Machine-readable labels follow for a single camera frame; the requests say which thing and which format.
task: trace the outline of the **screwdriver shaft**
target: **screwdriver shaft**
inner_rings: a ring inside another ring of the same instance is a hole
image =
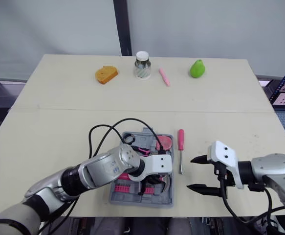
[[[182,175],[182,151],[180,151],[179,173]]]

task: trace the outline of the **pink tool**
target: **pink tool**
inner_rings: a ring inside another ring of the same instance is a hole
[[[160,68],[158,71],[159,71],[159,73],[161,74],[161,76],[162,76],[162,78],[163,78],[163,81],[165,82],[166,86],[169,87],[171,84],[170,84],[170,82],[169,82],[169,80],[168,80],[166,74],[164,73],[164,70],[163,70],[162,68]]]
[[[184,138],[185,138],[185,131],[180,129],[178,131],[178,150],[180,150],[179,173],[181,175],[182,175],[182,151],[183,151]]]
[[[122,173],[119,177],[118,180],[130,180],[129,176],[127,173]]]
[[[172,139],[168,136],[157,136],[158,139],[160,140],[161,144],[163,145],[164,150],[169,150],[172,147]],[[160,149],[160,145],[158,141],[156,142],[156,149]]]
[[[130,186],[115,185],[114,192],[130,192]],[[154,194],[154,188],[146,188],[146,194]]]

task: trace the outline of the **wire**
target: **wire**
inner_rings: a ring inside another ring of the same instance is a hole
[[[266,194],[268,194],[268,195],[270,196],[268,190],[267,190],[267,189],[264,189],[264,190],[265,190]],[[224,179],[220,179],[220,192],[221,192],[221,197],[222,197],[222,199],[223,199],[223,202],[224,202],[224,204],[225,204],[227,210],[231,213],[231,215],[232,215],[238,222],[240,222],[240,223],[242,223],[242,224],[244,224],[244,225],[253,224],[254,222],[260,220],[261,218],[267,216],[268,213],[269,213],[269,210],[270,210],[270,213],[272,213],[272,212],[276,212],[276,211],[280,211],[280,210],[285,209],[285,207],[277,207],[277,208],[272,209],[272,208],[271,208],[271,205],[270,205],[270,203],[269,203],[269,200],[268,200],[268,211],[267,211],[267,212],[264,212],[264,213],[262,213],[261,215],[254,217],[253,219],[250,219],[250,220],[248,220],[248,221],[245,221],[245,220],[242,220],[241,218],[239,218],[239,217],[233,212],[233,210],[231,209],[231,207],[229,206],[228,201],[227,201],[227,198],[226,198],[226,187],[225,187],[225,181],[224,181]]]
[[[230,208],[228,202],[227,202],[227,198],[226,198],[226,187],[225,187],[225,181],[223,178],[220,179],[220,193],[221,193],[221,197],[223,199],[223,202],[227,208],[227,210],[231,213],[231,215],[240,223],[246,225],[248,228],[254,230],[252,224],[256,221],[258,221],[259,219],[263,218],[266,216],[266,219],[267,219],[267,223],[268,223],[268,228],[270,229],[270,231],[272,232],[272,234],[274,235],[285,235],[285,233],[281,233],[279,232],[272,224],[271,224],[271,220],[270,220],[270,216],[273,212],[276,212],[276,211],[280,211],[280,210],[283,210],[285,209],[285,207],[277,207],[277,208],[274,208],[272,209],[272,199],[271,199],[271,195],[269,193],[269,191],[264,188],[264,191],[265,193],[267,194],[267,197],[268,197],[268,210],[267,212],[264,212],[263,214],[249,220],[249,221],[244,221],[242,219],[240,219],[234,212],[233,210]]]
[[[268,228],[271,232],[271,234],[274,234],[274,235],[285,235],[285,233],[282,233],[282,232],[279,232],[276,227],[274,227],[272,224],[271,224],[271,220],[270,220],[270,216],[272,214],[272,199],[271,199],[271,196],[270,196],[270,193],[267,189],[264,189],[266,194],[267,194],[267,197],[268,197],[268,204],[269,204],[269,207],[268,207],[268,212],[267,212],[267,223],[268,223]]]
[[[163,148],[163,145],[161,144],[161,141],[160,141],[159,138],[158,138],[158,136],[156,135],[156,133],[154,132],[154,130],[153,130],[148,124],[146,124],[144,121],[139,120],[139,119],[137,119],[137,118],[129,117],[129,118],[122,119],[122,120],[118,121],[117,123],[115,123],[115,124],[104,134],[104,136],[103,136],[103,138],[101,139],[101,141],[100,141],[100,143],[99,143],[99,145],[98,145],[98,147],[97,147],[97,150],[95,151],[95,153],[93,154],[93,156],[96,156],[96,155],[98,154],[99,149],[100,149],[100,147],[101,147],[103,141],[105,140],[105,138],[106,138],[107,135],[109,134],[109,132],[110,132],[115,126],[117,126],[117,125],[120,124],[121,122],[124,122],[124,121],[127,121],[127,120],[139,121],[139,122],[141,122],[142,124],[144,124],[144,125],[152,132],[152,134],[153,134],[154,137],[156,138],[157,142],[158,142],[159,145],[160,145],[160,150],[163,150],[163,149],[164,149],[164,148]]]
[[[114,128],[114,127],[111,127],[110,125],[105,125],[105,124],[101,124],[101,125],[96,125],[94,127],[92,127],[89,131],[89,135],[88,135],[88,139],[89,139],[89,158],[92,157],[92,144],[91,144],[91,133],[93,132],[94,129],[98,128],[98,127],[101,127],[101,126],[105,126],[105,127],[109,127],[110,130],[114,130],[117,135],[119,136],[119,138],[121,139],[122,143],[125,143],[125,141],[123,140],[122,136],[120,135],[120,133]]]
[[[48,235],[53,234],[56,230],[58,230],[59,227],[61,227],[62,224],[64,224],[64,222],[68,219],[69,215],[72,213],[76,203],[78,202],[79,197],[75,200],[74,204],[72,205],[72,207],[70,208],[69,212],[67,213],[67,215],[65,216],[65,218],[54,228],[52,229]]]
[[[158,141],[159,145],[160,145],[160,149],[163,150],[163,145],[161,144],[161,141],[159,140],[158,136],[156,135],[156,133],[153,131],[153,129],[147,124],[145,123],[144,121],[141,121],[139,119],[136,119],[136,118],[125,118],[125,119],[122,119],[120,121],[118,121],[116,124],[114,124],[113,126],[110,126],[110,125],[105,125],[105,124],[100,124],[100,125],[96,125],[94,127],[92,127],[89,131],[89,135],[88,135],[88,140],[89,140],[89,158],[91,158],[91,155],[92,155],[92,143],[91,143],[91,133],[93,132],[94,129],[98,128],[98,127],[101,127],[101,126],[104,126],[104,127],[109,127],[109,130],[104,134],[103,138],[101,139],[95,153],[93,156],[96,156],[101,148],[101,145],[103,143],[103,141],[105,140],[105,138],[107,137],[107,135],[109,134],[109,132],[111,130],[114,130],[117,135],[119,136],[119,138],[121,139],[122,143],[125,143],[124,139],[122,138],[122,136],[119,134],[119,132],[115,129],[115,126],[117,126],[118,124],[120,124],[121,122],[124,122],[126,120],[134,120],[134,121],[139,121],[141,122],[142,124],[144,124],[146,127],[148,127],[148,129],[152,132],[152,134],[154,135],[154,137],[156,138],[156,140]],[[67,213],[67,215],[65,216],[65,218],[53,229],[51,230],[48,235],[52,235],[56,230],[58,230],[59,227],[62,226],[62,224],[64,224],[64,222],[68,219],[69,215],[71,214],[71,212],[73,211],[77,201],[78,201],[79,197],[74,201],[74,204],[72,205],[72,207],[70,208],[69,212]],[[39,231],[38,231],[38,234],[41,233],[42,230],[44,230],[48,225],[50,225],[54,220],[50,220],[48,221]]]

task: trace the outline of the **jar lid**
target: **jar lid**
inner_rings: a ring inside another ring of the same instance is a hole
[[[144,50],[138,51],[136,54],[136,59],[139,61],[147,61],[149,59],[149,53]]]

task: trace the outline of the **pink marker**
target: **pink marker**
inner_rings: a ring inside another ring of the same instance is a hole
[[[171,84],[170,84],[170,82],[169,82],[167,76],[165,75],[164,70],[163,70],[162,68],[160,68],[158,71],[159,71],[159,73],[161,74],[161,76],[162,76],[162,78],[163,78],[163,81],[165,82],[166,86],[169,87]]]

